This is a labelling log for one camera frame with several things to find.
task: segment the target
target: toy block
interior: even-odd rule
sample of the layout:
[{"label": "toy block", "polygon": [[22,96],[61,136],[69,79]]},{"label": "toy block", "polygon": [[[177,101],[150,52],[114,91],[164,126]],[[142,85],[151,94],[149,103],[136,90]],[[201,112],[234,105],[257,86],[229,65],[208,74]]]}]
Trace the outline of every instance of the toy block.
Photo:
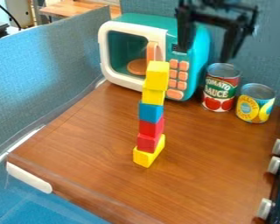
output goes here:
[{"label": "toy block", "polygon": [[170,66],[165,61],[150,61],[146,70],[144,88],[150,90],[166,91],[169,82]]},{"label": "toy block", "polygon": [[138,115],[139,120],[148,123],[157,123],[164,113],[164,107],[139,102]]},{"label": "toy block", "polygon": [[158,137],[164,132],[165,119],[162,116],[158,122],[139,122],[139,133],[148,137]]},{"label": "toy block", "polygon": [[164,105],[165,91],[151,90],[143,88],[142,90],[142,103],[153,105]]},{"label": "toy block", "polygon": [[154,153],[159,139],[160,136],[151,137],[139,133],[136,140],[136,147],[139,151]]},{"label": "toy block", "polygon": [[165,135],[162,134],[160,139],[158,140],[157,148],[154,153],[141,151],[137,147],[135,147],[133,150],[133,161],[138,165],[149,168],[164,147],[165,147]]}]

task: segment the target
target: orange button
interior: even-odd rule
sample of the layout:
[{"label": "orange button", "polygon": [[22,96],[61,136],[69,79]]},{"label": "orange button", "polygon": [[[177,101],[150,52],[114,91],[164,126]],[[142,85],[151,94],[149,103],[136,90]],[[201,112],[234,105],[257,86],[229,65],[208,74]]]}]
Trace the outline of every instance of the orange button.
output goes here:
[{"label": "orange button", "polygon": [[176,79],[178,78],[178,71],[177,70],[170,70],[170,78]]},{"label": "orange button", "polygon": [[184,60],[179,62],[179,70],[187,72],[189,70],[189,62]]},{"label": "orange button", "polygon": [[173,79],[169,79],[169,87],[170,88],[176,88],[177,87],[177,81]]},{"label": "orange button", "polygon": [[176,59],[171,59],[170,60],[170,68],[177,69],[179,66],[179,61]]},{"label": "orange button", "polygon": [[184,93],[182,91],[170,88],[167,90],[167,96],[175,100],[181,100],[184,97]]},{"label": "orange button", "polygon": [[179,82],[178,82],[178,89],[180,89],[180,90],[186,90],[186,82],[184,82],[184,81],[179,81]]},{"label": "orange button", "polygon": [[187,81],[188,79],[188,73],[186,72],[179,72],[178,73],[178,78],[182,81]]}]

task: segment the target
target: red block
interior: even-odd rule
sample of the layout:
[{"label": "red block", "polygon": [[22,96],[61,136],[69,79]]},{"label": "red block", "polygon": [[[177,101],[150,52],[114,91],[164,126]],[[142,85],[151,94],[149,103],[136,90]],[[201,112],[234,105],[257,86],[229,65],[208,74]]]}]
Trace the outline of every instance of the red block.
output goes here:
[{"label": "red block", "polygon": [[154,153],[159,139],[160,139],[160,135],[158,137],[151,137],[151,136],[141,135],[139,133],[136,141],[136,147],[139,151]]},{"label": "red block", "polygon": [[162,116],[158,122],[145,122],[140,120],[139,133],[148,137],[159,137],[164,132],[165,119]]}]

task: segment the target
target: can label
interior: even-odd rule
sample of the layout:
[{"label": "can label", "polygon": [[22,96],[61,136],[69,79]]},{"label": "can label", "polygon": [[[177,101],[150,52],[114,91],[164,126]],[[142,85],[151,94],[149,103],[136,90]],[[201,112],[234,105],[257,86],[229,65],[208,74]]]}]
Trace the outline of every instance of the can label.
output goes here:
[{"label": "can label", "polygon": [[264,123],[269,119],[275,98],[258,100],[248,95],[241,95],[236,105],[236,115],[249,123]]},{"label": "can label", "polygon": [[216,112],[230,110],[234,105],[239,79],[240,77],[223,78],[207,74],[202,105]]}]

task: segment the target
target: gray fabric wall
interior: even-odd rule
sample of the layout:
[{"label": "gray fabric wall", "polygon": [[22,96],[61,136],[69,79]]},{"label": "gray fabric wall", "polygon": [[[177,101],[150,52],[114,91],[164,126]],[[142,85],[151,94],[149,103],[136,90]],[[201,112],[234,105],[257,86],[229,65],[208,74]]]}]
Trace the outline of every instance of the gray fabric wall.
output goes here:
[{"label": "gray fabric wall", "polygon": [[107,7],[0,39],[0,153],[102,78],[97,32],[108,20]]},{"label": "gray fabric wall", "polygon": [[[277,91],[276,104],[280,105],[280,0],[246,0],[257,4],[261,14],[255,38],[248,37],[236,59],[242,71],[241,84],[258,82]],[[122,11],[173,17],[178,0],[121,0]],[[214,13],[226,15],[225,12]],[[213,54],[210,62],[218,61],[223,40],[223,30],[208,26],[213,38]]]}]

